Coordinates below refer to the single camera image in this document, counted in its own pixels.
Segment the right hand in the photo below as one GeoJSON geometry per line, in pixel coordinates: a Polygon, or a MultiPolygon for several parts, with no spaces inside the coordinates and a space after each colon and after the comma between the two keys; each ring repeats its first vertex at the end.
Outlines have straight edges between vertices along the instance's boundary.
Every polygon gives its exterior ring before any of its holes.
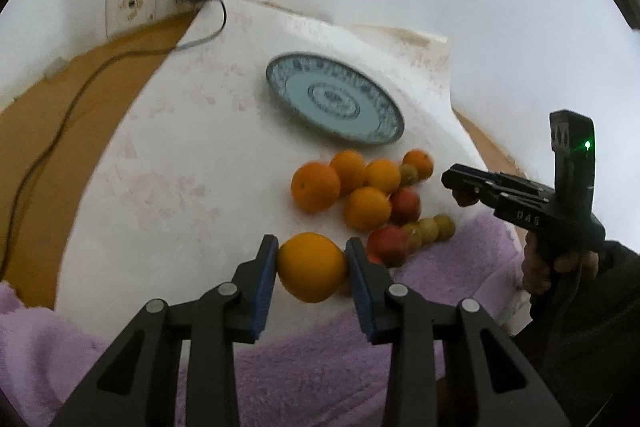
{"type": "Polygon", "coordinates": [[[537,239],[533,232],[525,235],[522,284],[532,295],[548,291],[559,275],[577,273],[593,280],[599,271],[599,256],[594,251],[562,251],[537,239]]]}

